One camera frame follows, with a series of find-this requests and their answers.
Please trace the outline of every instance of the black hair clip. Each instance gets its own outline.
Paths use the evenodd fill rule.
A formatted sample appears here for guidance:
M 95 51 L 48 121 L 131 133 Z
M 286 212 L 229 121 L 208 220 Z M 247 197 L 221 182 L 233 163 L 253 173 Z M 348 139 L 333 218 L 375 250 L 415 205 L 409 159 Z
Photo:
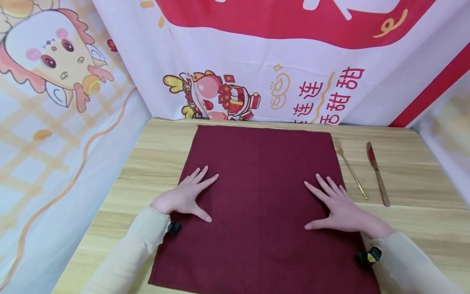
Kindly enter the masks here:
M 182 226 L 179 222 L 171 222 L 170 225 L 168 226 L 168 231 L 170 235 L 176 235 L 180 230 Z
M 372 247 L 368 252 L 359 252 L 356 260 L 364 267 L 370 268 L 382 258 L 382 251 L 377 247 Z

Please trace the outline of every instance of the right hand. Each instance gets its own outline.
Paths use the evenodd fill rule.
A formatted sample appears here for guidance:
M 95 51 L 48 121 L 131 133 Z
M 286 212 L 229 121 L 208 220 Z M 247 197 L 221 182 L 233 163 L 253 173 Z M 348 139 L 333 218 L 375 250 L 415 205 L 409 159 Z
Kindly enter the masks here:
M 345 232 L 363 232 L 369 239 L 386 238 L 393 234 L 394 230 L 389 224 L 355 205 L 341 185 L 338 187 L 330 177 L 326 178 L 329 185 L 319 174 L 316 175 L 316 178 L 325 192 L 313 187 L 308 182 L 304 182 L 304 184 L 329 208 L 330 215 L 327 218 L 309 222 L 305 225 L 306 230 L 333 229 Z

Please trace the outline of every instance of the table knife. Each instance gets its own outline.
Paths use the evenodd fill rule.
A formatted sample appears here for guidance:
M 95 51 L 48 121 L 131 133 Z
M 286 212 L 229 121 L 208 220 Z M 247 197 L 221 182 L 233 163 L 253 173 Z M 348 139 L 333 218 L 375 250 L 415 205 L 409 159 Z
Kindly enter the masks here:
M 367 143 L 367 156 L 369 157 L 370 165 L 376 171 L 377 181 L 379 182 L 380 193 L 382 194 L 382 201 L 386 207 L 390 207 L 390 200 L 388 199 L 387 190 L 385 190 L 384 181 L 380 175 L 379 166 L 377 165 L 376 155 L 374 154 L 374 149 L 372 149 L 372 144 Z

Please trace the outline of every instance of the dark red napkin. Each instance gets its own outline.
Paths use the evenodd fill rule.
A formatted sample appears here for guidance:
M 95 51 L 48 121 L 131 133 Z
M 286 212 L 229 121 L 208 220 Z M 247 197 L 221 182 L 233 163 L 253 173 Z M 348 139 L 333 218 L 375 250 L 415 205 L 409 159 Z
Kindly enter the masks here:
M 328 216 L 304 181 L 315 174 L 344 186 L 328 133 L 199 126 L 180 181 L 197 167 L 217 182 L 198 204 L 205 223 L 172 214 L 182 229 L 158 248 L 150 284 L 202 294 L 380 293 L 355 255 L 359 233 L 307 231 Z

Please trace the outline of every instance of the gold fork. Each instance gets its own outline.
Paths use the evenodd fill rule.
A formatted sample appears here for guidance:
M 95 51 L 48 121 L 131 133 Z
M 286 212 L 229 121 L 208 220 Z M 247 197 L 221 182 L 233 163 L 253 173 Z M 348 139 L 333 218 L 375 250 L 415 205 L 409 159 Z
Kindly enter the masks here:
M 351 171 L 351 174 L 354 177 L 354 180 L 356 180 L 356 183 L 359 186 L 360 191 L 364 195 L 364 198 L 369 200 L 369 197 L 367 197 L 366 191 L 362 187 L 361 183 L 359 182 L 359 179 L 356 177 L 356 174 L 353 172 L 353 168 L 349 165 L 349 162 L 345 157 L 345 153 L 343 152 L 343 148 L 341 148 L 341 144 L 339 143 L 339 139 L 338 138 L 333 138 L 333 144 L 335 145 L 336 153 L 341 155 L 341 157 L 345 160 L 345 163 L 348 166 L 349 170 Z

